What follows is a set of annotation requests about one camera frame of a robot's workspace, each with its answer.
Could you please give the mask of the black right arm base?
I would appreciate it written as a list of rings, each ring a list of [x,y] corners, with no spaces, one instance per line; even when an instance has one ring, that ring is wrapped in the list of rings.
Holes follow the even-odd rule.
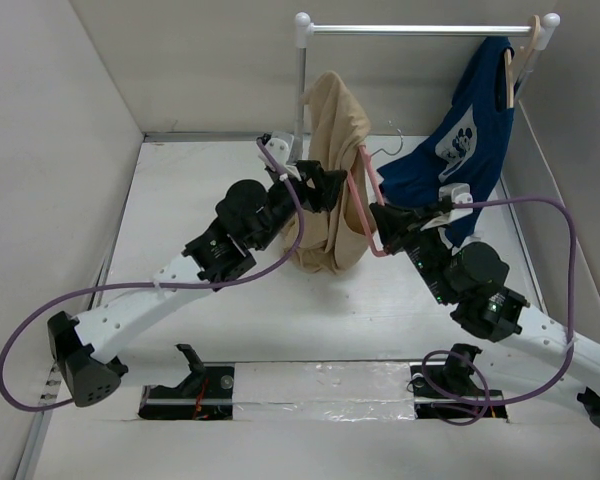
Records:
[[[455,402],[437,392],[423,375],[422,361],[411,362],[411,379],[406,389],[413,394],[414,411],[418,420],[436,419],[455,424],[468,423],[483,410],[482,406]],[[455,356],[431,357],[426,362],[426,371],[440,388],[457,396],[472,400],[484,400],[483,383],[474,370]]]

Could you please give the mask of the beige t shirt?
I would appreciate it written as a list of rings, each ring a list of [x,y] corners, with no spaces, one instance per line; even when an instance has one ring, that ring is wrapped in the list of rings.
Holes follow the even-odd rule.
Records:
[[[308,158],[320,163],[334,182],[326,188],[320,213],[305,211],[301,242],[292,252],[296,267],[307,273],[341,274],[365,254],[368,241],[362,221],[375,228],[361,148],[371,122],[341,77],[328,71],[303,94],[311,119]]]

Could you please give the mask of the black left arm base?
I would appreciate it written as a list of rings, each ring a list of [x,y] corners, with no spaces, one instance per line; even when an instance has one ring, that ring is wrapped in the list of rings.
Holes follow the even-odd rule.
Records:
[[[204,363],[189,344],[176,348],[186,358],[189,374],[175,387],[145,386],[138,416],[161,421],[232,420],[235,365]]]

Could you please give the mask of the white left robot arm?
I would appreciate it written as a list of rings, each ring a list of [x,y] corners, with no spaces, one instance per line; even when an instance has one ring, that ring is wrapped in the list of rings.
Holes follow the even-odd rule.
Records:
[[[301,161],[298,177],[271,176],[234,183],[216,205],[216,217],[145,287],[127,287],[98,308],[49,319],[50,347],[73,403],[94,405],[111,395],[128,368],[119,353],[136,337],[190,302],[237,284],[298,212],[329,212],[346,173]]]

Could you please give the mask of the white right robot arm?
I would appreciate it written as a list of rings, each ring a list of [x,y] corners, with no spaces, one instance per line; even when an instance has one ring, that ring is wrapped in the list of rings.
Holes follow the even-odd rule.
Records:
[[[442,351],[445,363],[421,373],[443,407],[473,406],[483,415],[492,407],[543,398],[583,414],[600,429],[600,344],[577,333],[574,319],[575,273],[567,275],[567,320],[559,323],[506,287],[508,265],[494,248],[477,241],[458,251],[447,247],[439,227],[470,203],[440,200],[405,209],[373,203],[370,211],[384,251],[404,252],[425,285],[471,336],[526,355],[526,360],[489,363],[481,349],[456,344]]]

